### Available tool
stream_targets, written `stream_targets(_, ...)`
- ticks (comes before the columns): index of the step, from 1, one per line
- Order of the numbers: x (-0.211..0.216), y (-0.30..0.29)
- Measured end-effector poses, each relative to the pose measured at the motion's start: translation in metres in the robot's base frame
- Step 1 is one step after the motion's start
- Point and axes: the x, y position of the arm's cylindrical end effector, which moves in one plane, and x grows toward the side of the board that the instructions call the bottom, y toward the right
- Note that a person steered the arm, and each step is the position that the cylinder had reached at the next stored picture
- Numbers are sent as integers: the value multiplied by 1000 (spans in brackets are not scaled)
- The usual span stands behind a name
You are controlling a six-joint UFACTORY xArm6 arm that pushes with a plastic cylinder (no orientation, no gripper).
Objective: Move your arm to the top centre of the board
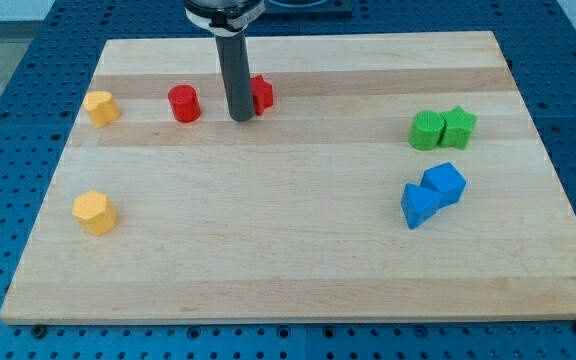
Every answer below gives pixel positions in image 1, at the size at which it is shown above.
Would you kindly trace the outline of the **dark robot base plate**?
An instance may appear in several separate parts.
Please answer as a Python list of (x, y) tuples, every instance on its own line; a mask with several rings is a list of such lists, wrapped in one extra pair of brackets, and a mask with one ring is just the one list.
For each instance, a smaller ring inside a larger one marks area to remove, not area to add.
[(352, 0), (265, 0), (264, 15), (348, 15)]

